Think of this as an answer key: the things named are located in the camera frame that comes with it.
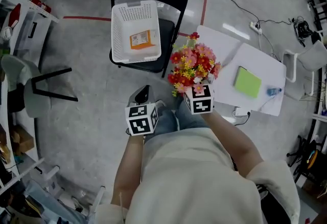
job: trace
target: plastic basket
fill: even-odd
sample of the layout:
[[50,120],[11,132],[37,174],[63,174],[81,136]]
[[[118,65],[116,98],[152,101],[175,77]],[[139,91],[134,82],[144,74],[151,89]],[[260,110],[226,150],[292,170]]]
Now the plastic basket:
[[[150,30],[154,46],[131,49],[130,36]],[[112,60],[121,63],[155,61],[161,56],[160,31],[155,1],[122,3],[112,7],[111,12]]]

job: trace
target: gray floor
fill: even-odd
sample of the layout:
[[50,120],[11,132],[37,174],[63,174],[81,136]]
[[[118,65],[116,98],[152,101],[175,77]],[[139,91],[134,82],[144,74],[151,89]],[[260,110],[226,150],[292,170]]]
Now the gray floor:
[[[303,16],[312,29],[313,18],[306,0],[235,0],[260,19],[276,21]],[[60,19],[63,16],[111,17],[110,0],[45,0]],[[189,0],[181,32],[190,34],[200,24],[203,0]],[[238,9],[230,0],[207,0],[204,25],[224,32],[259,48],[258,36],[249,28],[255,20]],[[223,28],[226,23],[246,33],[244,39]],[[305,50],[296,40],[292,26],[262,24],[264,34],[275,51]],[[179,37],[178,44],[185,42]],[[38,119],[39,151],[46,161],[60,166],[60,174],[68,182],[96,192],[106,186],[110,198],[114,176],[123,154],[127,135],[124,107],[129,96],[140,86],[150,84],[157,98],[173,103],[171,87],[158,74],[126,68],[118,69],[109,60],[110,22],[83,19],[61,19],[55,24],[44,47],[42,72],[70,66],[73,72],[49,80],[56,92],[74,94],[79,102],[52,100],[51,111]],[[261,39],[262,50],[271,47]],[[231,117],[232,107],[217,105],[217,110]],[[286,159],[298,134],[308,133],[314,102],[299,102],[284,97],[279,117],[252,112],[240,126],[257,145],[264,159]]]

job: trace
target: artificial flower bouquet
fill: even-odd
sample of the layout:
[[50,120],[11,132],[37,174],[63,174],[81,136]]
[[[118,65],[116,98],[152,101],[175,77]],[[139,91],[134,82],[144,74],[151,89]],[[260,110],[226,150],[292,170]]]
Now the artificial flower bouquet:
[[175,64],[174,71],[168,74],[168,81],[175,87],[173,96],[183,94],[188,87],[194,87],[197,94],[203,92],[205,80],[212,83],[217,79],[221,68],[220,62],[216,62],[216,56],[212,49],[205,44],[197,44],[200,36],[194,32],[188,37],[186,45],[178,48],[173,46],[174,53],[170,57]]

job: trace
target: orange package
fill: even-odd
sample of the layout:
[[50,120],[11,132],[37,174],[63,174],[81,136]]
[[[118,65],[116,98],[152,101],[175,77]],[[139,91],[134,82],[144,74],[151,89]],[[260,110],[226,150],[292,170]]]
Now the orange package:
[[133,50],[142,50],[154,46],[153,44],[151,44],[150,30],[134,34],[130,36],[129,39],[131,43],[131,49]]

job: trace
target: white table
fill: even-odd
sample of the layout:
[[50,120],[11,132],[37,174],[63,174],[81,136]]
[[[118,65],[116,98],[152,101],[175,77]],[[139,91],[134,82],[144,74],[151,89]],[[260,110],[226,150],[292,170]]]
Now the white table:
[[[285,65],[260,50],[221,32],[205,26],[198,26],[197,32],[200,35],[198,43],[204,43],[213,49],[217,61],[223,63],[230,54],[236,52],[232,61],[220,71],[218,79],[213,83],[215,101],[278,116],[284,96]],[[234,88],[233,84],[239,66],[261,78],[262,84],[257,98],[249,97]],[[281,88],[282,92],[269,97],[266,91],[273,87]]]

